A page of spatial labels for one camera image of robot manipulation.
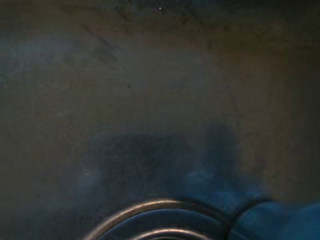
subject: metal rim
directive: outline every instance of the metal rim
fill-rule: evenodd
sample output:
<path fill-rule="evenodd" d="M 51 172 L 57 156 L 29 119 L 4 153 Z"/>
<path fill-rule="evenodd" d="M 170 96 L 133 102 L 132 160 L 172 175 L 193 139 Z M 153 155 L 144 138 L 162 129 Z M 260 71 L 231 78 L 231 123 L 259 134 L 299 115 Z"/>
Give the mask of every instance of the metal rim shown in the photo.
<path fill-rule="evenodd" d="M 181 239 L 181 240 L 213 240 L 201 233 L 179 229 L 179 228 L 162 228 L 142 233 L 130 240 L 160 240 L 160 239 Z"/>
<path fill-rule="evenodd" d="M 176 200 L 171 198 L 160 198 L 145 201 L 124 210 L 115 213 L 105 221 L 100 223 L 95 229 L 93 229 L 87 236 L 82 240 L 98 240 L 102 235 L 107 233 L 109 230 L 122 223 L 123 221 L 134 217 L 136 215 L 153 211 L 153 210 L 164 210 L 164 209 L 182 209 L 197 212 L 220 221 L 222 225 L 227 225 L 228 221 L 225 218 L 225 214 L 218 208 L 208 207 L 188 200 Z"/>

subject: dark gray surface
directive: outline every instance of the dark gray surface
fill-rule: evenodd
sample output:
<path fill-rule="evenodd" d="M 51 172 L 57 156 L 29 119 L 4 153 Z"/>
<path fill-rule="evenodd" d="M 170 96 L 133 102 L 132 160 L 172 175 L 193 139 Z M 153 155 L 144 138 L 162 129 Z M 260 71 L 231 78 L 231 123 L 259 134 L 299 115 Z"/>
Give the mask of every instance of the dark gray surface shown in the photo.
<path fill-rule="evenodd" d="M 3 239 L 147 197 L 320 199 L 319 7 L 0 4 Z"/>

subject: metal ring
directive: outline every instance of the metal ring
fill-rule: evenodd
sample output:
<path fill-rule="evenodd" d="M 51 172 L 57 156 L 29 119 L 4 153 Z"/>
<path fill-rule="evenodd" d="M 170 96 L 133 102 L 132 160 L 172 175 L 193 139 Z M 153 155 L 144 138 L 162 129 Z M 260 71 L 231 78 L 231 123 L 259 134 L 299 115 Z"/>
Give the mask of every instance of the metal ring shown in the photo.
<path fill-rule="evenodd" d="M 145 212 L 162 209 L 182 209 L 198 212 L 200 214 L 215 218 L 217 221 L 220 221 L 222 225 L 228 224 L 225 214 L 218 208 L 203 206 L 187 200 L 182 201 L 171 198 L 161 198 L 139 203 L 119 211 L 100 223 L 93 231 L 85 236 L 83 240 L 98 240 L 103 234 L 131 217 Z"/>
<path fill-rule="evenodd" d="M 179 228 L 162 228 L 142 233 L 130 240 L 156 240 L 156 239 L 183 239 L 183 240 L 213 240 L 201 233 L 179 229 Z"/>

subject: metal surface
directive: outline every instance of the metal surface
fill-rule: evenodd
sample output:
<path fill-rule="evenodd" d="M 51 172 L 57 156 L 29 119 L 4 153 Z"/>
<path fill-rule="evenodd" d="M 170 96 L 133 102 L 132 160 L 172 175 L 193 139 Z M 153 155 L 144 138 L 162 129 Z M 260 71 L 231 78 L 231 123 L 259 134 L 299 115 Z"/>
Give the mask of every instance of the metal surface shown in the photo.
<path fill-rule="evenodd" d="M 0 0 L 0 238 L 150 198 L 318 201 L 311 2 Z"/>

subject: circular rim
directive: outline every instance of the circular rim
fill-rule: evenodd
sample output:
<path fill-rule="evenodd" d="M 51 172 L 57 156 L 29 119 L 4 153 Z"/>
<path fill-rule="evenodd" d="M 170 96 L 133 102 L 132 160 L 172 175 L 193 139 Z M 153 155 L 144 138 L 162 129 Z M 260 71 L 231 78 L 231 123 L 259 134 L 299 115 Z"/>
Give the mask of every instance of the circular rim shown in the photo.
<path fill-rule="evenodd" d="M 212 238 L 201 233 L 179 228 L 156 229 L 130 238 L 130 240 L 160 240 L 162 238 L 182 240 L 213 240 Z"/>
<path fill-rule="evenodd" d="M 204 206 L 193 201 L 188 200 L 176 200 L 171 198 L 159 198 L 154 200 L 145 201 L 139 204 L 135 204 L 124 210 L 121 210 L 111 217 L 100 223 L 95 229 L 93 229 L 82 240 L 98 240 L 106 232 L 124 222 L 125 220 L 134 217 L 136 215 L 146 213 L 153 210 L 165 210 L 165 209 L 181 209 L 197 212 L 209 217 L 212 217 L 219 221 L 222 225 L 226 226 L 228 220 L 225 214 L 218 208 Z"/>

